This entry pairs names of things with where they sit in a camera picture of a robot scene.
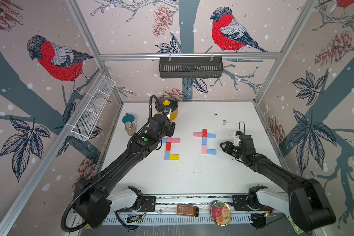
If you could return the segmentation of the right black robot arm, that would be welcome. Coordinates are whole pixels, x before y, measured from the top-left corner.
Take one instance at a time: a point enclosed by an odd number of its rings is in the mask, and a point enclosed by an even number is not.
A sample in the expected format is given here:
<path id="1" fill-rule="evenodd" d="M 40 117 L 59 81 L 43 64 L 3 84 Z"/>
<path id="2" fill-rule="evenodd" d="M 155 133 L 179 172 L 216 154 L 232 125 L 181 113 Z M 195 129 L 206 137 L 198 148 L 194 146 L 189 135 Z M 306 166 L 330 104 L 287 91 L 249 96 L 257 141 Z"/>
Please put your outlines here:
<path id="1" fill-rule="evenodd" d="M 267 206 L 276 209 L 290 217 L 303 231 L 335 223 L 335 213 L 321 184 L 315 179 L 297 176 L 257 153 L 250 135 L 241 133 L 237 143 L 227 141 L 220 147 L 224 153 L 267 177 L 283 190 L 276 193 L 265 186 L 251 188 L 248 193 L 250 208 Z"/>

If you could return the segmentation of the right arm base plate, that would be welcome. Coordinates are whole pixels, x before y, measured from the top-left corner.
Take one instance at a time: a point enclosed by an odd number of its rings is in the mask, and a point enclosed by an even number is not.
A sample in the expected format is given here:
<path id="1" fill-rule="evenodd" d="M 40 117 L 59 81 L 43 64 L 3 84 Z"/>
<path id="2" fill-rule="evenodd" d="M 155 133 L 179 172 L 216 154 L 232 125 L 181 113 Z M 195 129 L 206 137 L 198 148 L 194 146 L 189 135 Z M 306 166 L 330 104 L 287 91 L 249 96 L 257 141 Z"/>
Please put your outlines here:
<path id="1" fill-rule="evenodd" d="M 234 207 L 235 211 L 269 211 L 266 207 L 249 206 L 247 195 L 233 195 L 230 205 Z"/>

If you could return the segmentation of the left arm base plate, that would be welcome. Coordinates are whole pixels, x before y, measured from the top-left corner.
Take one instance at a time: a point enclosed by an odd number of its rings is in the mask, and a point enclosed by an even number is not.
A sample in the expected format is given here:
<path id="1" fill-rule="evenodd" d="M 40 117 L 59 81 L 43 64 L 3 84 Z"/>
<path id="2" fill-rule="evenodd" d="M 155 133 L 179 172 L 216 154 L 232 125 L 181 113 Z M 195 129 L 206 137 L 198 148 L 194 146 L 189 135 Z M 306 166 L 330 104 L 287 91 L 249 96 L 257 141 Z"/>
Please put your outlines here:
<path id="1" fill-rule="evenodd" d="M 156 205 L 155 196 L 142 196 L 135 200 L 132 207 L 129 208 L 131 212 L 154 212 Z"/>

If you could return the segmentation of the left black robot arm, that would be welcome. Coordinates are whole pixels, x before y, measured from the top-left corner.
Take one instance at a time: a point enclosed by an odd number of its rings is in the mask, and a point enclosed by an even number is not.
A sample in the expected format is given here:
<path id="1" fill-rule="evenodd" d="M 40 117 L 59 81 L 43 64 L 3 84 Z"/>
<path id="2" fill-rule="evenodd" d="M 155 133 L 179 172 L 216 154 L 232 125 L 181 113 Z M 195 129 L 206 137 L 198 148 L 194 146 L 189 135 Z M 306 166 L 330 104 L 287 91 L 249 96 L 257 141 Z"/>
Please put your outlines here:
<path id="1" fill-rule="evenodd" d="M 61 229 L 75 232 L 86 225 L 99 226 L 115 205 L 109 195 L 118 182 L 151 152 L 162 147 L 164 137 L 172 137 L 176 124 L 165 112 L 150 114 L 146 124 L 135 133 L 127 143 L 126 150 L 107 168 L 91 177 L 80 179 L 75 186 L 74 199 L 67 206 L 62 219 Z M 77 212 L 84 222 L 75 227 L 67 226 L 67 216 L 71 210 Z"/>

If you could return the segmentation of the blue block table edge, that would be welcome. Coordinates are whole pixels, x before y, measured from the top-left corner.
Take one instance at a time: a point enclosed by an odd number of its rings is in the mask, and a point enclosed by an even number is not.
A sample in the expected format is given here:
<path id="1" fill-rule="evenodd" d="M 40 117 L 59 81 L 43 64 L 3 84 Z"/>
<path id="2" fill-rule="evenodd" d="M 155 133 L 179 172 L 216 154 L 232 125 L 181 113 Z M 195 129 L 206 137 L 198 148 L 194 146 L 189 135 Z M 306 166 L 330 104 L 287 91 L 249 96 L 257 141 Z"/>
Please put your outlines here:
<path id="1" fill-rule="evenodd" d="M 215 149 L 207 149 L 207 155 L 217 155 L 217 151 Z"/>

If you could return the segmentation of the pink block cluster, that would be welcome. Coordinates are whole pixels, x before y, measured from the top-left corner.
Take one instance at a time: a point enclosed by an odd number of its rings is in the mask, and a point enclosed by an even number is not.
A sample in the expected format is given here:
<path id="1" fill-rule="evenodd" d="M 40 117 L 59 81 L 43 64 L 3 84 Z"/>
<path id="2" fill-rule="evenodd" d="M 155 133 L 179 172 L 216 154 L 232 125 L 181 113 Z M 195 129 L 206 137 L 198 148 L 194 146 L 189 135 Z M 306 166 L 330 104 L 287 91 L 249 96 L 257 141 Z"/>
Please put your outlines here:
<path id="1" fill-rule="evenodd" d="M 194 132 L 194 137 L 202 137 L 203 134 L 201 132 Z"/>

